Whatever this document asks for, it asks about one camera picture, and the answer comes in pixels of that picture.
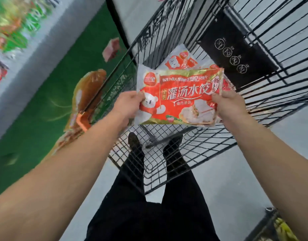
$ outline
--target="forearm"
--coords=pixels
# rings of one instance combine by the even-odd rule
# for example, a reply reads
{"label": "forearm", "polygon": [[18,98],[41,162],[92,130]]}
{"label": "forearm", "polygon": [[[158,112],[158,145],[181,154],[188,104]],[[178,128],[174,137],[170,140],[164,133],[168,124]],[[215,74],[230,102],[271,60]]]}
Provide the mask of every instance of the forearm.
{"label": "forearm", "polygon": [[308,240],[308,160],[248,115],[232,133],[273,205]]}
{"label": "forearm", "polygon": [[0,239],[58,240],[100,174],[122,123],[110,113],[8,188],[0,196]]}

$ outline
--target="wire grid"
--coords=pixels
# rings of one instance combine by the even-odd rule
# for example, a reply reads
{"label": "wire grid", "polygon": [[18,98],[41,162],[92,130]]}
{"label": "wire grid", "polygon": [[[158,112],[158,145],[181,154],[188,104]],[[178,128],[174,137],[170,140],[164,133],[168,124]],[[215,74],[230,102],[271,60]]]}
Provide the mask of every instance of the wire grid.
{"label": "wire grid", "polygon": [[[269,127],[307,106],[308,0],[166,0],[108,77],[107,81],[115,82],[109,88],[105,82],[101,90],[106,93],[95,111],[94,122],[108,113],[121,91],[135,89],[138,64],[156,68],[180,43],[200,63],[207,54],[198,40],[221,10],[241,25],[248,44],[258,43],[279,67],[276,72],[237,88],[245,98],[249,113]],[[223,124],[213,128],[135,125],[122,133],[110,153],[118,168],[130,153],[129,132],[135,132],[143,145],[144,166],[135,166],[130,171],[135,177],[133,171],[143,174],[144,190],[132,183],[145,194],[185,172],[177,167],[173,177],[167,178],[163,150],[172,137],[184,135],[179,149],[189,166],[187,170],[236,145]]]}

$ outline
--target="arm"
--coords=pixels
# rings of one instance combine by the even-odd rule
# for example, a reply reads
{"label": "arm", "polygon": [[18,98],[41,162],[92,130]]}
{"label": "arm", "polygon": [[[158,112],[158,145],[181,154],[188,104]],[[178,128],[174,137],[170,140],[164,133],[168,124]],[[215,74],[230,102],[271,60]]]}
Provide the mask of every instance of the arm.
{"label": "arm", "polygon": [[104,119],[3,192],[0,240],[59,240],[143,98],[120,94]]}
{"label": "arm", "polygon": [[273,205],[295,235],[308,240],[308,160],[258,124],[234,91],[213,95],[213,100]]}

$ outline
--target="shopping cart basket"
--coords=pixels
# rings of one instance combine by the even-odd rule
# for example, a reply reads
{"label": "shopping cart basket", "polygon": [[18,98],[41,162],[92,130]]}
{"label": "shopping cart basket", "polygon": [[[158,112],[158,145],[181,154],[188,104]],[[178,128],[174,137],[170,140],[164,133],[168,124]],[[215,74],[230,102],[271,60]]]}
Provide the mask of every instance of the shopping cart basket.
{"label": "shopping cart basket", "polygon": [[[198,61],[208,54],[224,67],[249,113],[267,127],[308,105],[308,0],[166,0],[81,112],[82,127],[103,118],[120,92],[135,90],[138,64],[155,69],[181,43]],[[109,155],[120,169],[131,131],[143,144],[145,159],[142,171],[130,168],[129,179],[136,186],[144,178],[145,190],[138,189],[145,194],[184,172],[177,167],[167,179],[163,149],[171,138],[184,135],[180,152],[188,170],[236,145],[223,124],[135,125]]]}

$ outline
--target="black pants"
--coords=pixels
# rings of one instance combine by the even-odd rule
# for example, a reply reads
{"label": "black pants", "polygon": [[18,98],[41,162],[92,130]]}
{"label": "black pants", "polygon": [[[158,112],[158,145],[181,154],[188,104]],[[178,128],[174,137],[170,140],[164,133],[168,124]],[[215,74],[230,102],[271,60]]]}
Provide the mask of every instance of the black pants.
{"label": "black pants", "polygon": [[[167,179],[169,180],[177,174],[182,174],[167,182],[162,206],[176,213],[188,212],[187,216],[198,220],[210,232],[215,233],[211,215],[203,194],[192,171],[189,170],[189,166],[184,161],[178,146],[169,143],[164,148],[163,155],[167,164]],[[145,195],[133,186],[122,173],[127,174],[138,188],[144,190],[144,156],[141,146],[132,149],[116,177],[112,188],[105,196],[100,208],[90,222],[88,229],[94,225],[97,219],[100,219],[108,210],[116,206],[146,202]]]}

